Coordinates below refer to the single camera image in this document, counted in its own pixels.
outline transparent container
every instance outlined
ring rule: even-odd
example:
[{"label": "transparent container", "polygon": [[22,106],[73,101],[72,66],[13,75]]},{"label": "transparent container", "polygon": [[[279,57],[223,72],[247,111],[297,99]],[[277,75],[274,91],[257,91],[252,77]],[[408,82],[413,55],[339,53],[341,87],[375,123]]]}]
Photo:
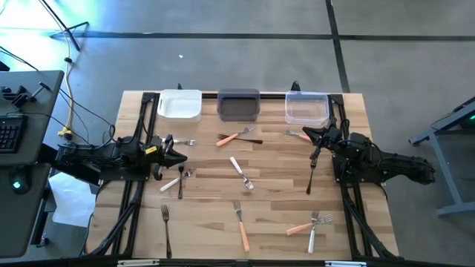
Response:
[{"label": "transparent container", "polygon": [[320,125],[330,115],[328,101],[326,93],[288,91],[285,95],[285,121],[290,124]]}]

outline concrete floor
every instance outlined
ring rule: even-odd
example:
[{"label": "concrete floor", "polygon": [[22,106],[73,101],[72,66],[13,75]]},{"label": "concrete floor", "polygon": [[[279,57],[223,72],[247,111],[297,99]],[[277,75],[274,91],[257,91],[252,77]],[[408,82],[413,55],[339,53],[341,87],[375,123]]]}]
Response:
[{"label": "concrete floor", "polygon": [[[334,0],[340,34],[473,35],[472,1]],[[165,33],[330,33],[323,0],[84,0],[52,2],[67,24],[84,20],[90,30]],[[33,0],[10,1],[0,27],[56,29]],[[341,92],[332,41],[80,39],[71,56],[75,99],[108,121],[116,119],[124,90],[257,88],[287,91],[293,80],[304,90]],[[0,45],[42,70],[64,69],[64,41],[36,34],[0,34]],[[437,165],[432,148],[412,148],[407,139],[427,129],[473,96],[475,42],[341,43],[350,90],[363,93],[373,139],[384,151],[424,156]],[[29,67],[0,54],[13,70]],[[53,115],[67,105],[58,99]],[[79,111],[100,143],[107,129]],[[50,123],[46,143],[61,142]],[[78,119],[74,129],[85,134]],[[422,186],[404,177],[387,184],[400,254],[410,260],[475,264],[475,213],[439,218],[452,204],[445,181]],[[471,195],[473,183],[465,185]],[[51,244],[29,248],[17,260],[75,257],[85,229],[49,222]]]}]

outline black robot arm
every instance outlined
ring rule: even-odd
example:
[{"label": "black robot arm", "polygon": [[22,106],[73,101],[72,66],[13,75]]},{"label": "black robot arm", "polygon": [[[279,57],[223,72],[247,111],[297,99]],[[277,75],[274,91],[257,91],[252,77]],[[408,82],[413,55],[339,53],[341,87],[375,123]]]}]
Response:
[{"label": "black robot arm", "polygon": [[343,139],[341,129],[348,125],[349,121],[343,121],[337,129],[335,120],[331,119],[325,128],[303,128],[316,146],[310,159],[316,159],[320,149],[326,148],[333,152],[340,169],[345,170],[346,175],[336,177],[337,182],[381,183],[396,175],[404,175],[423,185],[435,181],[434,169],[426,159],[383,152],[360,133],[351,133],[348,139]]}]

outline black keyboard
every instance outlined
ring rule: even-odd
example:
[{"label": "black keyboard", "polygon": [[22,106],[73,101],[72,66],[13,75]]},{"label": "black keyboard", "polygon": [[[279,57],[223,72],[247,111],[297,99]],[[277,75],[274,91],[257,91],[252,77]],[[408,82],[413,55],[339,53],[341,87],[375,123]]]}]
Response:
[{"label": "black keyboard", "polygon": [[27,117],[23,115],[0,115],[0,154],[16,153],[26,122]]}]

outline dark gray plastic container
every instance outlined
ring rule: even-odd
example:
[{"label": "dark gray plastic container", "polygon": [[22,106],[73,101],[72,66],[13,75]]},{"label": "dark gray plastic container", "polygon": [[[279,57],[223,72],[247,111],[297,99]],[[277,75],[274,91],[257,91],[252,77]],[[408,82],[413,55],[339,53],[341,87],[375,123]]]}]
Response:
[{"label": "dark gray plastic container", "polygon": [[254,122],[261,112],[261,95],[256,89],[220,89],[217,112],[224,122]]}]

